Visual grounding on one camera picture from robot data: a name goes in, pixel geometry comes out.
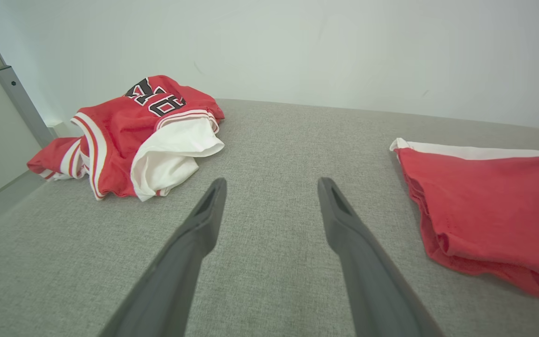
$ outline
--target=metal bracket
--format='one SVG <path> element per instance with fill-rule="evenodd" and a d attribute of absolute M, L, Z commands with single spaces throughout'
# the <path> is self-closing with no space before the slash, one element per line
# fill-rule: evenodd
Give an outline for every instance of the metal bracket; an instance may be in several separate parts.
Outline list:
<path fill-rule="evenodd" d="M 41 147 L 49 145 L 53 136 L 11 66 L 0 68 L 0 83 L 39 145 Z"/>

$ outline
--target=white trim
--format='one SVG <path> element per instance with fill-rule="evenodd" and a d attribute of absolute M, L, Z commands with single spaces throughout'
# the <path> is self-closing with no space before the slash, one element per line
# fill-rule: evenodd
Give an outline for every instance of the white trim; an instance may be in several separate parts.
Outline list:
<path fill-rule="evenodd" d="M 72 170 L 72 177 L 75 179 L 81 179 L 84 176 L 84 170 L 83 170 L 83 161 L 82 156 L 80 155 L 80 147 L 77 149 L 77 151 L 74 154 L 74 160 L 73 160 L 73 167 L 71 167 Z"/>
<path fill-rule="evenodd" d="M 86 167 L 90 167 L 90 159 L 88 159 L 88 156 L 84 154 L 84 152 L 82 152 L 82 150 L 79 149 L 79 153 L 80 153 L 80 159 L 83 161 L 83 165 L 86 166 Z"/>
<path fill-rule="evenodd" d="M 212 113 L 204 109 L 187 110 L 184 112 L 174 113 L 172 115 L 162 117 L 162 119 L 160 119 L 157 122 L 155 129 L 159 130 L 163 126 L 167 125 L 169 122 L 180 121 L 180 120 L 190 119 L 190 118 L 200 118 L 200 117 L 205 117 L 205 116 L 209 118 L 213 133 L 218 133 L 220 131 L 220 126 L 218 125 L 218 121 L 216 121 L 216 118 L 214 117 Z"/>
<path fill-rule="evenodd" d="M 43 177 L 43 179 L 45 179 L 46 181 L 51 181 L 53 180 L 53 176 L 49 177 L 49 175 L 51 175 L 52 173 L 53 171 L 45 168 L 41 173 L 39 173 L 39 175 Z"/>
<path fill-rule="evenodd" d="M 394 142 L 392 142 L 392 145 L 390 145 L 390 151 L 407 148 L 426 154 L 455 156 L 465 160 L 539 157 L 539 150 L 494 149 L 487 147 L 453 147 L 451 145 L 416 143 L 414 141 L 406 141 L 402 138 L 395 139 Z"/>
<path fill-rule="evenodd" d="M 80 145 L 80 138 L 78 138 L 66 151 L 66 154 L 64 154 L 64 157 L 62 158 L 62 162 L 59 165 L 59 172 L 67 175 L 69 177 L 75 177 L 75 175 L 72 174 L 75 169 L 73 167 L 70 167 L 70 162 L 73 163 L 73 166 L 76 164 L 76 154 L 74 151 L 77 147 Z"/>
<path fill-rule="evenodd" d="M 70 177 L 69 175 L 66 175 L 64 173 L 55 173 L 53 175 L 53 179 L 55 181 L 64 181 L 64 180 L 68 180 L 68 179 L 72 179 L 72 177 Z"/>
<path fill-rule="evenodd" d="M 207 115 L 188 118 L 191 115 L 165 124 L 138 148 L 130 178 L 141 201 L 166 196 L 186 181 L 198 169 L 193 157 L 210 156 L 223 149 L 224 143 L 213 133 Z"/>
<path fill-rule="evenodd" d="M 97 124 L 90 119 L 90 117 L 84 113 L 81 113 L 80 111 L 74 115 L 71 121 L 79 126 L 84 132 L 84 136 L 86 136 L 88 143 L 88 154 L 90 155 L 92 164 L 90 166 L 90 185 L 95 194 L 95 198 L 97 200 L 101 200 L 105 196 L 99 190 L 99 177 L 101 176 L 101 171 L 105 165 L 105 157 L 107 156 L 107 143 L 105 143 L 105 137 L 103 136 L 101 130 L 99 130 Z M 95 139 L 91 138 L 89 131 L 93 133 Z"/>

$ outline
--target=jersey number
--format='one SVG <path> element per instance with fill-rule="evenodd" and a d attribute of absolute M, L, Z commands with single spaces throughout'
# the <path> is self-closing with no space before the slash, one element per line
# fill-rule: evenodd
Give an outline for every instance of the jersey number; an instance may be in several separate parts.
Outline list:
<path fill-rule="evenodd" d="M 149 79 L 143 79 L 139 83 L 137 83 L 135 86 L 133 86 L 124 96 L 130 97 L 135 102 L 139 103 L 142 106 L 145 106 L 145 104 L 148 103 L 150 98 L 152 96 L 155 96 L 156 94 L 166 94 L 165 90 L 158 86 L 155 88 L 155 92 L 149 85 Z M 163 115 L 174 111 L 176 109 L 180 109 L 186 104 L 186 101 L 184 100 L 184 97 L 178 98 L 174 95 L 166 96 L 163 95 L 163 98 L 160 100 L 157 100 L 153 103 L 150 103 L 148 105 L 149 111 L 156 114 L 159 117 L 162 117 Z"/>

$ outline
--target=gray fabric surface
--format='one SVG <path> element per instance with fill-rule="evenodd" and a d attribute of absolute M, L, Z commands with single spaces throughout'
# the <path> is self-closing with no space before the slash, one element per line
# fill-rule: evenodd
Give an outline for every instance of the gray fabric surface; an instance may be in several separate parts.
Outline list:
<path fill-rule="evenodd" d="M 539 130 L 396 113 L 219 100 L 225 149 L 165 198 L 96 202 L 44 184 L 0 220 L 0 336 L 96 336 L 216 177 L 228 196 L 188 336 L 352 336 L 319 213 L 336 181 L 446 335 L 539 336 L 539 299 L 427 258 L 392 140 L 539 149 Z"/>

